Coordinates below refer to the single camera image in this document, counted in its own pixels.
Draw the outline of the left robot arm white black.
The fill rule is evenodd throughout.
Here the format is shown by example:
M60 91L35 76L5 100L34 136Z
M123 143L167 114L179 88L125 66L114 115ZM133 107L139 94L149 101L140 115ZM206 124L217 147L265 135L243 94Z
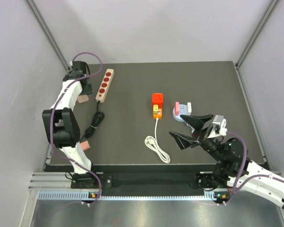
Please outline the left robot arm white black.
M62 90L49 110L42 112L48 142L65 154L74 168L70 174L71 188L87 189L98 186L98 176L92 173L93 164L80 143L80 127L73 113L76 103L89 100L92 86L84 78L90 73L86 62L74 61L62 80Z

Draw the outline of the blue round power socket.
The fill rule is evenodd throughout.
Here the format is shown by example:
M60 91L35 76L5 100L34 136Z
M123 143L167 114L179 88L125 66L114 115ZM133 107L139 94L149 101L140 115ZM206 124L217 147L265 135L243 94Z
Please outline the blue round power socket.
M174 108L173 108L173 111L172 111L172 115L173 115L173 118L178 121L178 122L184 122L184 120L181 118L181 115L188 115L187 112L186 112L186 105L185 104L180 104L180 112L179 112L179 115L178 116L175 116L174 115Z

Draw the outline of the white usb charger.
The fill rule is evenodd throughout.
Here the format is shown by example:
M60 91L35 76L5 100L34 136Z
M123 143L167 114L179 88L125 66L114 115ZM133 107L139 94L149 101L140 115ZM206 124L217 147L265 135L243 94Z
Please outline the white usb charger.
M191 113L192 113L192 106L191 106L190 102L187 102L186 112L187 112L188 115L191 115Z

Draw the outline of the pink cube adapter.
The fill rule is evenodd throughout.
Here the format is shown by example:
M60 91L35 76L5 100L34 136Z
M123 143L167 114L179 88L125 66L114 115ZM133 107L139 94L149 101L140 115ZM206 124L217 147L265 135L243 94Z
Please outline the pink cube adapter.
M78 103L84 103L89 101L89 96L88 95L79 95L77 98Z

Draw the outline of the beige red power strip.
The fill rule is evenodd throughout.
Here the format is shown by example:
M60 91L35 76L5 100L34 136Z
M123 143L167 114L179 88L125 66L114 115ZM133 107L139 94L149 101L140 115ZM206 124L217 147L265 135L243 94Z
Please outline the beige red power strip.
M97 92L97 95L95 97L95 100L97 102L103 103L105 101L105 98L108 94L109 87L110 87L112 80L113 80L113 77L114 77L114 73L115 73L115 71L113 69L107 69L106 70L104 77L103 77L103 80L100 84L99 90Z

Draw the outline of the salmon pink plug adapter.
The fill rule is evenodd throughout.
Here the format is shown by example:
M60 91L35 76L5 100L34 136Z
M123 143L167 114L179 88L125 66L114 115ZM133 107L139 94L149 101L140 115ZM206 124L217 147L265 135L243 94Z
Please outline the salmon pink plug adapter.
M81 148L83 151L90 149L90 144L87 140L84 142L81 142L80 144L81 144Z

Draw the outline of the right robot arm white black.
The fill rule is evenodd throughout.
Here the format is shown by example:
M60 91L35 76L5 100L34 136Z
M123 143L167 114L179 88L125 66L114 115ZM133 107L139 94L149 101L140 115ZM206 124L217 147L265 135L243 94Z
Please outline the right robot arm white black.
M258 165L248 158L243 138L233 135L226 142L218 137L229 135L226 119L222 115L190 116L180 118L193 128L191 136L174 131L169 134L181 150L200 146L216 160L211 174L198 174L199 185L204 188L230 189L229 195L217 196L216 203L226 205L239 191L248 191L265 198L284 210L284 178Z

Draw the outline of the pink square adapter plug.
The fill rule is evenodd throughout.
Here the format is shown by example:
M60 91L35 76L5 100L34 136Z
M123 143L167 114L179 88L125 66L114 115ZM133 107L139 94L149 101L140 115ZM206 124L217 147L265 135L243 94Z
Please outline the pink square adapter plug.
M180 112L180 104L179 104L179 102L175 102L174 115L178 116L179 112Z

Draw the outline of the orange power strip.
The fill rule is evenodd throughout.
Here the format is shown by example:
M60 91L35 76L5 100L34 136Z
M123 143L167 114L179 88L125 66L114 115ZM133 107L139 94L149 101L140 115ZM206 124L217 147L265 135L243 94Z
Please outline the orange power strip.
M152 104L152 113L153 118L161 119L162 118L162 110L163 110L163 102L156 102Z

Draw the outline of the red plug adapter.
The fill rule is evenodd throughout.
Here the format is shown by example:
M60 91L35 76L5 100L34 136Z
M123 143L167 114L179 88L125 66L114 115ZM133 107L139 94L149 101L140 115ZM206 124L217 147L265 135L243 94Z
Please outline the red plug adapter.
M157 105L158 108L162 108L164 103L164 95L162 93L152 94L152 105Z

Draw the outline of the yellow cube charger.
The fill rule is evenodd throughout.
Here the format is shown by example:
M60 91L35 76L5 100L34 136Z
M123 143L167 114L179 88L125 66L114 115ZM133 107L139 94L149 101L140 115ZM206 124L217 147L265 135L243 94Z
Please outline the yellow cube charger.
M159 114L159 105L153 105L153 115Z

